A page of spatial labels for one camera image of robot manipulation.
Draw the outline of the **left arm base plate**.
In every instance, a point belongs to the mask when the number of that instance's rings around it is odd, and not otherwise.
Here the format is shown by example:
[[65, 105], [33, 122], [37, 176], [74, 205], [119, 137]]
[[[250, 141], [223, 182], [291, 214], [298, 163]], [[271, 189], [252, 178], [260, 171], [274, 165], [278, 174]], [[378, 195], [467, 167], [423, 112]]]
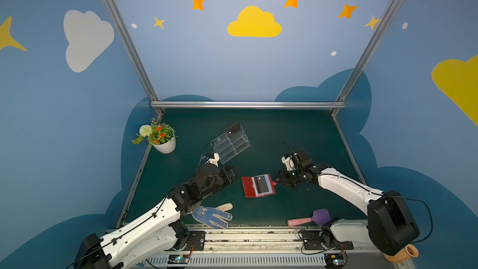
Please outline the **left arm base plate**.
[[205, 246], [205, 231], [203, 230], [193, 230], [190, 231], [187, 237], [183, 236], [178, 239], [177, 243], [174, 246], [175, 250], [186, 251], [203, 251]]

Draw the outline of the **red card holder wallet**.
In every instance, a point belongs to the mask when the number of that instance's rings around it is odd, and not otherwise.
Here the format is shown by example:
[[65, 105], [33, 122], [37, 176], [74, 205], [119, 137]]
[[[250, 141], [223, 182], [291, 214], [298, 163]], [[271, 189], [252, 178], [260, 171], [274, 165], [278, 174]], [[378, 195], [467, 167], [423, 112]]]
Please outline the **red card holder wallet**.
[[276, 194], [276, 183], [269, 174], [241, 178], [246, 198], [261, 198]]

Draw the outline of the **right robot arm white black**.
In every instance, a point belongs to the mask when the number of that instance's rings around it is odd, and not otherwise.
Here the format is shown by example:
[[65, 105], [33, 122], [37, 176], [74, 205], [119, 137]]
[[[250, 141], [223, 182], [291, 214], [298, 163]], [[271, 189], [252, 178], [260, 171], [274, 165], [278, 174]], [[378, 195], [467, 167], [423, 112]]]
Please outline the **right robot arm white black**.
[[281, 162], [284, 168], [276, 183], [293, 188], [301, 183], [314, 184], [348, 201], [366, 216], [364, 220], [330, 219], [321, 224], [325, 248], [360, 242], [394, 256], [419, 237], [418, 224], [400, 193], [371, 188], [333, 167], [316, 164], [303, 149], [282, 156]]

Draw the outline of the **dark credit card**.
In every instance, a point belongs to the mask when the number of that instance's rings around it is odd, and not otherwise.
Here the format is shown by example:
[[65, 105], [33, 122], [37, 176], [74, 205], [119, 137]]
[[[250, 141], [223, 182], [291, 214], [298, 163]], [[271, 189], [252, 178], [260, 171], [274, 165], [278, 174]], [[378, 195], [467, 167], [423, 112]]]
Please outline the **dark credit card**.
[[242, 130], [242, 125], [240, 123], [235, 123], [234, 125], [228, 127], [225, 131], [228, 137], [233, 137], [236, 134], [240, 133]]
[[255, 176], [253, 178], [257, 196], [265, 195], [270, 191], [270, 181], [268, 175]]

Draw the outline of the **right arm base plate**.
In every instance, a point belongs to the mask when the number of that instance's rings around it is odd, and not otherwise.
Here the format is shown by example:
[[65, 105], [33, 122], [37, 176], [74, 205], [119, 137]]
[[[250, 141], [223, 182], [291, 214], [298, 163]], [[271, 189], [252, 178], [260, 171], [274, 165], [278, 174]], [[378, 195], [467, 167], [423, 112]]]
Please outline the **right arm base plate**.
[[338, 241], [328, 230], [306, 230], [299, 231], [299, 238], [302, 240], [302, 247], [305, 250], [353, 250], [352, 242]]

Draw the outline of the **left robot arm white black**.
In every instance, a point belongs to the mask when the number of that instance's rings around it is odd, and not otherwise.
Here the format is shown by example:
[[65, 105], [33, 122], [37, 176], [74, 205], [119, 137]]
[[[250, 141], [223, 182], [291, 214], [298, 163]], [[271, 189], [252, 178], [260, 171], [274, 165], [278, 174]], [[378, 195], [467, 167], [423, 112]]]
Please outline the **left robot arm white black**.
[[86, 237], [70, 267], [73, 269], [130, 269], [153, 255], [183, 249], [190, 232], [182, 218], [203, 200], [237, 180], [239, 169], [205, 163], [192, 179], [173, 188], [151, 210], [133, 222], [99, 237]]

